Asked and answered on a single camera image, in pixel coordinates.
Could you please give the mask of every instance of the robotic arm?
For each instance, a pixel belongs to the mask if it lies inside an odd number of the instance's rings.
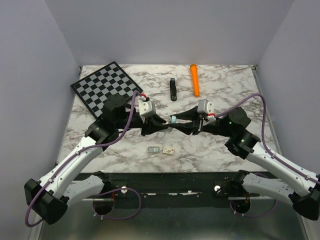
[[[141,129],[142,136],[175,128],[187,135],[206,132],[228,137],[225,146],[232,154],[262,166],[282,181],[262,178],[240,170],[237,177],[216,191],[217,195],[240,196],[243,193],[256,193],[290,204],[296,212],[308,219],[319,218],[320,185],[316,183],[319,176],[299,167],[271,149],[267,151],[264,143],[246,130],[251,120],[241,107],[234,108],[219,117],[214,114],[214,104],[203,99],[191,110],[171,116],[172,120],[181,119],[190,122],[171,121],[165,124],[166,121],[156,114],[155,105],[148,98],[138,102],[140,112],[136,112],[135,94],[132,97],[132,106],[127,104],[121,95],[109,97],[103,106],[101,116],[89,126],[75,149],[38,181],[30,179],[24,185],[26,202],[29,205],[27,226],[35,226],[28,222],[31,209],[48,224],[53,224],[64,215],[68,206],[112,189],[108,177],[101,172],[94,173],[77,183],[72,184],[72,181],[90,161],[120,139],[119,129],[125,129],[121,135],[123,136],[128,128]],[[299,169],[306,177],[293,169]]]

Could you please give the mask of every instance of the marble table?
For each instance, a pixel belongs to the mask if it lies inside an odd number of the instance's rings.
[[[80,77],[83,78],[101,67],[84,66]],[[258,91],[252,70],[247,65],[199,65],[199,98],[194,97],[188,65],[121,67],[155,103],[157,114],[167,121],[171,114],[184,112],[196,106],[199,99],[212,101],[215,104],[215,112],[221,113]],[[176,78],[176,102],[170,100],[170,78]],[[251,118],[247,129],[261,137],[263,109],[260,99],[249,100],[242,107]],[[78,96],[75,96],[58,161],[63,160],[77,145],[94,120]],[[276,149],[269,124],[266,124],[265,135],[267,144]],[[175,129],[170,133],[158,132],[143,137],[139,129],[132,129],[120,142],[89,163],[82,172],[231,172],[240,169],[263,171],[260,166],[229,153],[224,146],[226,141],[227,138],[222,136],[204,132],[189,136]],[[162,149],[164,145],[174,148],[174,155],[147,152],[148,146],[159,146]]]

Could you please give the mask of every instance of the gray floor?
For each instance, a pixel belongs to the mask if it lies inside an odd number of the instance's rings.
[[[256,200],[251,214],[263,213],[273,200]],[[133,209],[116,209],[126,216]],[[42,240],[304,240],[301,218],[279,203],[271,214],[260,218],[233,215],[230,209],[143,209],[130,220],[100,220],[93,217],[92,202],[82,201],[68,209],[53,225],[43,224]]]

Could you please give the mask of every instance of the white domino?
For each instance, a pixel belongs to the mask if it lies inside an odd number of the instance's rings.
[[[172,147],[164,147],[163,151],[164,154],[173,155],[175,153],[175,150]]]

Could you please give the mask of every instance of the gray backdrop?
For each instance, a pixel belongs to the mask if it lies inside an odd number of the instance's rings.
[[[2,0],[0,33],[0,239],[23,240],[24,184],[55,164],[79,68],[43,0]]]
[[[258,76],[284,155],[320,174],[320,1],[293,3]]]
[[[45,0],[82,65],[256,64],[294,0]]]

